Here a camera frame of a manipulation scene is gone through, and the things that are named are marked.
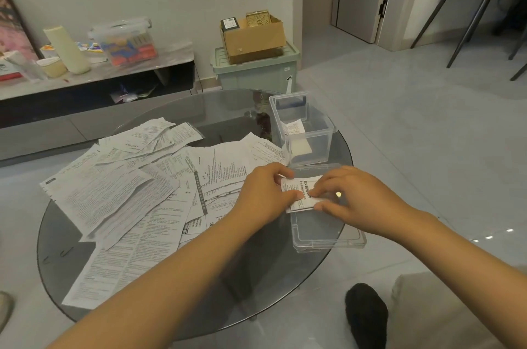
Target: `leg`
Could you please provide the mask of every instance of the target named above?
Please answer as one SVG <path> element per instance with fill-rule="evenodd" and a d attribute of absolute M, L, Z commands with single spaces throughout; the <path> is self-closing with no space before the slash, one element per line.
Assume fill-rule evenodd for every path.
<path fill-rule="evenodd" d="M 0 292 L 0 332 L 4 329 L 7 321 L 11 317 L 14 301 L 11 295 Z"/>
<path fill-rule="evenodd" d="M 478 26 L 478 23 L 480 22 L 481 17 L 485 13 L 485 10 L 487 9 L 487 6 L 489 5 L 490 1 L 491 0 L 482 0 L 481 1 L 480 7 L 478 8 L 476 13 L 474 14 L 474 17 L 472 18 L 472 21 L 470 22 L 469 26 L 467 27 L 467 29 L 465 31 L 465 34 L 463 35 L 463 38 L 461 38 L 461 41 L 459 41 L 458 47 L 454 51 L 454 54 L 450 58 L 450 61 L 449 61 L 448 65 L 446 66 L 446 68 L 450 68 L 450 66 L 452 66 L 452 63 L 457 58 L 461 48 L 463 47 L 463 45 L 465 45 L 465 42 L 469 39 L 469 37 L 471 37 L 471 35 L 474 33 L 474 30 Z"/>
<path fill-rule="evenodd" d="M 356 284 L 346 293 L 346 318 L 359 349 L 385 349 L 388 308 L 377 292 Z"/>
<path fill-rule="evenodd" d="M 430 17 L 428 18 L 428 20 L 426 20 L 426 23 L 423 27 L 423 29 L 421 30 L 421 32 L 419 33 L 419 35 L 417 36 L 417 38 L 415 39 L 414 43 L 412 44 L 412 46 L 410 46 L 410 48 L 415 48 L 415 45 L 417 44 L 417 42 L 419 41 L 419 39 L 421 39 L 421 37 L 423 36 L 423 34 L 425 33 L 426 29 L 428 28 L 428 26 L 430 26 L 431 22 L 434 21 L 435 19 L 435 16 L 438 15 L 439 11 L 441 10 L 441 8 L 443 7 L 443 5 L 445 4 L 446 0 L 440 0 L 438 5 L 435 7 L 434 11 L 431 13 Z"/>
<path fill-rule="evenodd" d="M 518 77 L 520 77 L 526 71 L 527 71 L 527 64 L 523 66 L 522 68 L 520 68 L 520 70 L 516 74 L 514 74 L 514 76 L 511 78 L 511 81 L 516 81 Z"/>
<path fill-rule="evenodd" d="M 522 35 L 520 35 L 520 38 L 516 42 L 516 45 L 514 46 L 514 49 L 512 50 L 512 53 L 509 56 L 509 60 L 514 59 L 514 57 L 516 56 L 516 54 L 518 53 L 518 51 L 522 47 L 523 41 L 524 41 L 526 36 L 527 36 L 527 25 L 525 25 L 525 27 L 523 28 Z"/>

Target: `cardboard box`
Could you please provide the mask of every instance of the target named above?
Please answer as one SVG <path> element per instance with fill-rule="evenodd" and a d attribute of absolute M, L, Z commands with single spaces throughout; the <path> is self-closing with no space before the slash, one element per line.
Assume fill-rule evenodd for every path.
<path fill-rule="evenodd" d="M 220 22 L 221 39 L 230 64 L 250 62 L 280 56 L 286 45 L 284 25 L 273 15 L 271 24 L 248 27 L 245 18 L 238 19 L 240 28 L 223 31 Z"/>

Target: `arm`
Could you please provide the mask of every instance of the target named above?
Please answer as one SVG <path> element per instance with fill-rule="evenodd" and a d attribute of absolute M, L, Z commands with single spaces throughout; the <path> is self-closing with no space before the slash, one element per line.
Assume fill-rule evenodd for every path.
<path fill-rule="evenodd" d="M 293 177 L 279 163 L 257 167 L 222 220 L 98 306 L 48 348 L 167 348 L 236 251 L 303 197 L 299 191 L 281 192 L 275 183 L 278 174 Z"/>
<path fill-rule="evenodd" d="M 507 347 L 527 347 L 527 276 L 406 204 L 372 175 L 350 166 L 326 173 L 310 192 L 342 192 L 347 206 L 315 206 L 399 243 L 421 260 Z"/>

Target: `black shoe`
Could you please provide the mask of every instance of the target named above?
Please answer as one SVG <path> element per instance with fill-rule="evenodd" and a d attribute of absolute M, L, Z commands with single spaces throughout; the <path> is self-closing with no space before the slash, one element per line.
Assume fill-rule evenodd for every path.
<path fill-rule="evenodd" d="M 366 284 L 352 286 L 346 293 L 346 318 L 359 349 L 385 349 L 388 308 Z"/>

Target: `door hinge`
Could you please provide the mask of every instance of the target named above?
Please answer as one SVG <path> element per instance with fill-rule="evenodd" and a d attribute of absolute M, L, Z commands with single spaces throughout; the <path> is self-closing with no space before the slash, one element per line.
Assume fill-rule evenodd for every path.
<path fill-rule="evenodd" d="M 384 15 L 386 14 L 386 6 L 388 5 L 388 1 L 387 0 L 384 0 L 383 3 L 380 4 L 380 7 L 379 7 L 379 16 L 381 18 L 384 17 Z"/>

